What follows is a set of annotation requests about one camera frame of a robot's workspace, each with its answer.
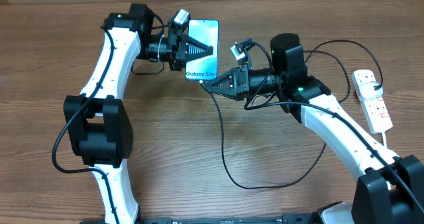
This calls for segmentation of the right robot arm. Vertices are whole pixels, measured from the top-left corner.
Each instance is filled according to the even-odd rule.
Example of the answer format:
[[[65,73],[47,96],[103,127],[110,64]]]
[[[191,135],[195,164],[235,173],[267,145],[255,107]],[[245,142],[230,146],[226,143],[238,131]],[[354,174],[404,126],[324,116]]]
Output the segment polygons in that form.
[[[319,135],[349,169],[356,182],[352,203],[338,201],[310,214],[286,214],[283,223],[422,223],[423,164],[400,157],[380,144],[340,106],[331,90],[307,73],[296,34],[275,36],[266,53],[269,68],[253,70],[245,40],[233,46],[238,67],[203,83],[211,95],[251,101],[272,94],[277,106]]]

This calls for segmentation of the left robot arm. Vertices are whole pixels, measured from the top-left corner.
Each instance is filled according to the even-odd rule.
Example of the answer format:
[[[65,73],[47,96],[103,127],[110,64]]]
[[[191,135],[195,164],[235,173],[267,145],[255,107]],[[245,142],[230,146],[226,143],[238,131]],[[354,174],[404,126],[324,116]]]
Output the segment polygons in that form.
[[[96,67],[77,96],[64,101],[71,147],[87,172],[93,173],[105,208],[105,223],[140,223],[140,207],[133,196],[128,159],[134,133],[123,104],[134,63],[146,60],[188,80],[217,76],[219,22],[193,19],[184,9],[168,21],[147,5],[133,3],[127,13],[111,13],[103,22],[104,43]]]

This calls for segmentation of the blue Galaxy smartphone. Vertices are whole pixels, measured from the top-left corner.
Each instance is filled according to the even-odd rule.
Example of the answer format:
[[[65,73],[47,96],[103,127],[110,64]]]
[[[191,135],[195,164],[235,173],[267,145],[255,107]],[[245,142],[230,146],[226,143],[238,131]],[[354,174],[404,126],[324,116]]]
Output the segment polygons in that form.
[[[190,20],[188,25],[187,80],[212,80],[218,74],[218,20]]]

